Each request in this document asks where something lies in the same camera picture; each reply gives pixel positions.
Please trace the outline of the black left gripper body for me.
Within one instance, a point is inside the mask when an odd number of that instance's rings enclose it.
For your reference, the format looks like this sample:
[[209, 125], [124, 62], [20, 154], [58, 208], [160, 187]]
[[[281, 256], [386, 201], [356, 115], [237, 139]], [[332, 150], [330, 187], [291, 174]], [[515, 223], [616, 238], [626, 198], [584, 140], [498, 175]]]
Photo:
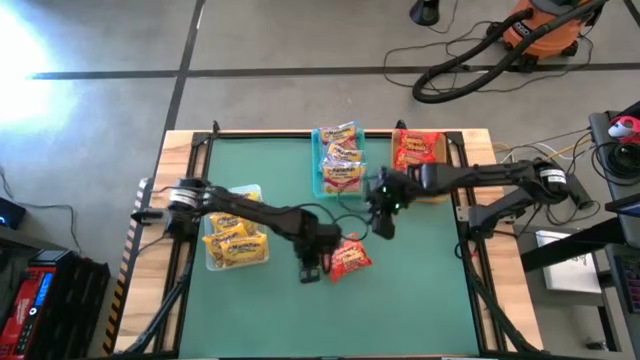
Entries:
[[342, 229], [337, 224], [319, 224], [303, 237], [299, 259], [304, 268], [317, 267], [325, 254], [332, 254], [340, 244]]

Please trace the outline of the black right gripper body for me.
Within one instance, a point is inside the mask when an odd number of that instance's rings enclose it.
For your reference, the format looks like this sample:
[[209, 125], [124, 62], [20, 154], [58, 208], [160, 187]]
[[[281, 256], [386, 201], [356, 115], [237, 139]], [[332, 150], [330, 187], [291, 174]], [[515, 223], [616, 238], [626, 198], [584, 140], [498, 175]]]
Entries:
[[367, 180], [370, 213], [397, 213], [417, 197], [418, 182], [394, 169], [380, 169]]

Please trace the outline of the orange spicy Maruchan noodle pack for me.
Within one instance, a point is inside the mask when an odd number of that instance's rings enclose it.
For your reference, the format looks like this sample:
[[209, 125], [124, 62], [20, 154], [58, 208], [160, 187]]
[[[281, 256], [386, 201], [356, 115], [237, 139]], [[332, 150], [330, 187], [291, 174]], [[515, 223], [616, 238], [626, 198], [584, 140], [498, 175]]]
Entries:
[[432, 163], [437, 157], [428, 152], [417, 152], [400, 148], [394, 158], [393, 168], [404, 171], [409, 165], [418, 165], [423, 163]]
[[401, 130], [398, 135], [399, 146], [407, 151], [431, 153], [440, 138], [438, 132], [419, 132]]
[[330, 257], [329, 278], [336, 284], [344, 276], [371, 265], [360, 241], [344, 240]]

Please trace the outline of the blue-edged Maruchan noodle pack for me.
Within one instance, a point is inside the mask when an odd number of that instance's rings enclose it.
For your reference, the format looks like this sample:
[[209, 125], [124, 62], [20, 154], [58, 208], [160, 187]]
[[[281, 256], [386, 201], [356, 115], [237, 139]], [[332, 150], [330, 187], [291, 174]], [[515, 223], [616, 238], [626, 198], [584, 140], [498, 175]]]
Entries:
[[362, 162], [332, 162], [322, 166], [322, 190], [328, 194], [360, 193], [366, 164]]
[[326, 158], [329, 161], [361, 162], [363, 152], [357, 149], [347, 149], [338, 144], [331, 144], [327, 149]]
[[353, 141], [356, 138], [356, 133], [357, 125], [355, 122], [347, 122], [319, 129], [319, 136], [323, 145], [328, 145], [332, 142], [342, 143], [344, 141]]

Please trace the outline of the yellow creamy chicken noodle pack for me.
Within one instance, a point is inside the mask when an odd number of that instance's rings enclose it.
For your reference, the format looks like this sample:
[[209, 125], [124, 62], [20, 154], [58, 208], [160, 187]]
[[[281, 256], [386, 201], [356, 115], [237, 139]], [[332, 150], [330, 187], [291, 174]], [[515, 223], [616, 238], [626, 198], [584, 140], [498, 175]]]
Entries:
[[216, 268], [224, 267], [224, 256], [221, 244], [228, 243], [231, 240], [240, 239], [248, 236], [243, 224], [236, 224], [226, 230], [211, 235], [205, 235], [202, 240], [205, 243], [208, 254], [213, 257], [214, 266]]
[[215, 233], [221, 233], [227, 231], [239, 224], [241, 224], [248, 236], [255, 235], [257, 232], [257, 224], [241, 218], [236, 215], [231, 215], [223, 212], [214, 212], [208, 215], [210, 224], [213, 226]]
[[262, 262], [268, 258], [267, 236], [256, 233], [252, 236], [228, 240], [221, 244], [221, 250], [225, 267]]

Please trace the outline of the clear plastic bin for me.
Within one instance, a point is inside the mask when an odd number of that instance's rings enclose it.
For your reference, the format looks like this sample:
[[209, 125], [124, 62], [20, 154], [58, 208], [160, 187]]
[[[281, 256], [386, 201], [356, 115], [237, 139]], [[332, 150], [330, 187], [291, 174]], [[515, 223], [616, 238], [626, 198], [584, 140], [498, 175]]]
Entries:
[[[213, 212], [209, 212], [204, 216], [204, 235], [202, 236], [202, 238], [205, 235], [211, 235], [214, 234], [214, 230], [213, 230], [213, 226], [210, 224], [209, 219], [208, 219], [208, 215], [214, 213], [214, 212], [223, 212], [223, 213], [228, 213], [228, 212], [224, 212], [224, 211], [220, 211], [220, 210], [216, 210]], [[270, 256], [270, 250], [269, 250], [269, 240], [268, 240], [268, 235], [266, 233], [267, 231], [267, 225], [265, 224], [265, 220], [266, 220], [266, 215], [263, 213], [263, 208], [260, 207], [258, 210], [256, 210], [255, 208], [252, 208], [250, 211], [248, 210], [242, 210], [240, 213], [238, 213], [237, 210], [235, 210], [234, 213], [228, 213], [231, 215], [236, 215], [239, 216], [241, 218], [250, 220], [254, 223], [257, 224], [257, 232], [256, 233], [263, 233], [267, 236], [267, 241], [268, 241], [268, 258], [265, 261], [262, 262], [258, 262], [258, 263], [253, 263], [253, 264], [244, 264], [244, 265], [240, 265], [240, 266], [233, 266], [233, 267], [223, 267], [223, 268], [216, 268], [214, 266], [214, 260], [213, 257], [211, 255], [208, 254], [207, 248], [205, 246], [204, 243], [204, 247], [205, 247], [205, 267], [209, 270], [209, 271], [226, 271], [226, 270], [231, 270], [231, 269], [235, 269], [235, 268], [241, 268], [241, 267], [246, 267], [246, 266], [253, 266], [253, 265], [258, 265], [258, 264], [262, 264], [265, 263], [269, 260], [269, 256]]]

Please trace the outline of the orange plastic bin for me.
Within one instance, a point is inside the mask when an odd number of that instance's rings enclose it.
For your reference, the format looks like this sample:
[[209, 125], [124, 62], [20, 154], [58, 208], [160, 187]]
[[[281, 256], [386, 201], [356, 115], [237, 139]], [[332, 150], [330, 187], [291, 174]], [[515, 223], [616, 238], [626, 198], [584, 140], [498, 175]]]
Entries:
[[[393, 168], [393, 162], [394, 162], [395, 154], [401, 148], [399, 146], [399, 141], [398, 141], [398, 135], [399, 135], [401, 130], [407, 130], [407, 129], [395, 129], [392, 132], [392, 139], [391, 139], [391, 165], [392, 165], [392, 168]], [[431, 152], [433, 155], [435, 155], [437, 157], [437, 160], [435, 162], [432, 162], [432, 163], [446, 163], [447, 160], [448, 160], [447, 150], [446, 150], [446, 148], [447, 148], [446, 136], [441, 132], [438, 132], [438, 133], [440, 133], [439, 141], [438, 141], [434, 151]]]

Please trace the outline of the teal plastic bin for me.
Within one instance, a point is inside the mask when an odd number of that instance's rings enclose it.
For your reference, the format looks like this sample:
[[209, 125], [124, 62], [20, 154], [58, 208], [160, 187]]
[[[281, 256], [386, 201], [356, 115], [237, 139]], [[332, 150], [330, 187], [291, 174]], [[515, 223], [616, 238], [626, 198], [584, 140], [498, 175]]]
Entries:
[[[357, 197], [364, 193], [364, 180], [367, 175], [367, 163], [366, 163], [366, 151], [364, 150], [364, 133], [363, 131], [357, 127], [356, 138], [353, 141], [344, 141], [342, 143], [332, 142], [328, 145], [323, 145], [320, 136], [319, 129], [314, 129], [311, 133], [311, 176], [312, 176], [312, 192], [319, 199], [331, 198], [331, 197], [339, 197], [339, 196], [347, 196], [347, 197]], [[338, 194], [328, 194], [322, 190], [322, 166], [332, 162], [343, 162], [343, 161], [329, 161], [326, 158], [327, 149], [331, 144], [338, 144], [347, 149], [357, 149], [363, 152], [362, 163], [366, 164], [366, 175], [363, 178], [362, 188], [360, 193], [352, 194], [352, 193], [338, 193]]]

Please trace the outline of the white board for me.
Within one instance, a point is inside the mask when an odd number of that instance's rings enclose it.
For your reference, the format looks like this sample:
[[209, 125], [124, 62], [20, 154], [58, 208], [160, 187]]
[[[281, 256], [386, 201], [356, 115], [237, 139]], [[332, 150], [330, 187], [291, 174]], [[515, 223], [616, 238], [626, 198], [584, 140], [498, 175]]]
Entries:
[[591, 253], [542, 269], [548, 290], [601, 294], [597, 270]]

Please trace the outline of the black stand base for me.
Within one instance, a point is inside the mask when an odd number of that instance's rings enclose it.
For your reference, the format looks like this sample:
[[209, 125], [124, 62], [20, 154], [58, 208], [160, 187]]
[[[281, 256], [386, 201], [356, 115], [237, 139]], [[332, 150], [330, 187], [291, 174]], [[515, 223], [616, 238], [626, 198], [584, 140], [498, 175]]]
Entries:
[[440, 20], [440, 0], [416, 0], [409, 16], [420, 26], [433, 26]]

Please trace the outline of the grey desk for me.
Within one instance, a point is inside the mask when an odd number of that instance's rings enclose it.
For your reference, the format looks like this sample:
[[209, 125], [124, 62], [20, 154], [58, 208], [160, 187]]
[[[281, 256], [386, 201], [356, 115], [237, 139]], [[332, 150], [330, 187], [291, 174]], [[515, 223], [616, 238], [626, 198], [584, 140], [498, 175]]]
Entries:
[[606, 183], [612, 200], [640, 194], [640, 176], [634, 179], [617, 177], [609, 169], [607, 157], [613, 151], [614, 139], [608, 134], [609, 124], [619, 114], [617, 110], [592, 113], [589, 117], [591, 135], [595, 144], [591, 155], [592, 167]]

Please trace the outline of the black equipment case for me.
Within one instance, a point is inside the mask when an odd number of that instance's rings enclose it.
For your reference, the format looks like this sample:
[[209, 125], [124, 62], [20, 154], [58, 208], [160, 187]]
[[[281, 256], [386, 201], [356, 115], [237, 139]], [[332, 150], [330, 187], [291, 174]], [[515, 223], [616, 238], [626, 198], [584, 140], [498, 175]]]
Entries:
[[42, 250], [29, 261], [42, 270], [33, 308], [26, 360], [74, 360], [87, 356], [111, 273], [74, 251]]

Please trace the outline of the red and white object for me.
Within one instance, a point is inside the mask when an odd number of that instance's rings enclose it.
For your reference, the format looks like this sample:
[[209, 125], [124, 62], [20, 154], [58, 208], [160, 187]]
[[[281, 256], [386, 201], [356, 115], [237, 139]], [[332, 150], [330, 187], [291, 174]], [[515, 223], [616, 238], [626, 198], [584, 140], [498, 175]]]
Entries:
[[619, 116], [610, 122], [608, 135], [620, 143], [640, 145], [640, 119], [633, 116]]

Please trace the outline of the red equipment case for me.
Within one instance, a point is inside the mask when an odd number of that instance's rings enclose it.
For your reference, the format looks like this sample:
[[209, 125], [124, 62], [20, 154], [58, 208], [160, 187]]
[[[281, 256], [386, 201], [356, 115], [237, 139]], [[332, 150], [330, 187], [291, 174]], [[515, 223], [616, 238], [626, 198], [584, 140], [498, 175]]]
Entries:
[[27, 359], [55, 273], [52, 266], [29, 266], [21, 275], [9, 317], [0, 332], [0, 360]]

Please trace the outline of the black aluminium table frame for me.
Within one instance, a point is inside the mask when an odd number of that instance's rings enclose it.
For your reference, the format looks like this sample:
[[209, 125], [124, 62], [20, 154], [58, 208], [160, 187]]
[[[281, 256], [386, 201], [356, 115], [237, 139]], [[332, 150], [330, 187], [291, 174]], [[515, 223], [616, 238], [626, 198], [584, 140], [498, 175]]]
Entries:
[[[448, 129], [451, 139], [449, 159], [491, 164], [496, 160], [494, 147], [486, 129]], [[298, 136], [296, 130], [175, 130], [166, 133], [161, 145], [158, 167], [153, 177], [141, 180], [134, 207], [160, 206], [167, 202], [164, 194], [153, 189], [174, 183], [183, 175], [204, 174], [213, 147], [218, 140], [242, 140], [247, 136], [282, 140]], [[116, 280], [102, 355], [116, 354], [131, 345], [152, 319], [164, 295], [182, 272], [187, 245], [160, 244], [144, 259], [137, 250], [160, 236], [159, 224], [142, 226], [131, 223], [124, 244], [119, 275]], [[535, 317], [530, 291], [521, 264], [518, 245], [510, 237], [511, 227], [503, 225], [495, 237], [479, 250], [474, 260], [481, 277], [495, 289], [495, 296], [506, 315], [526, 340], [536, 348], [543, 342]]]

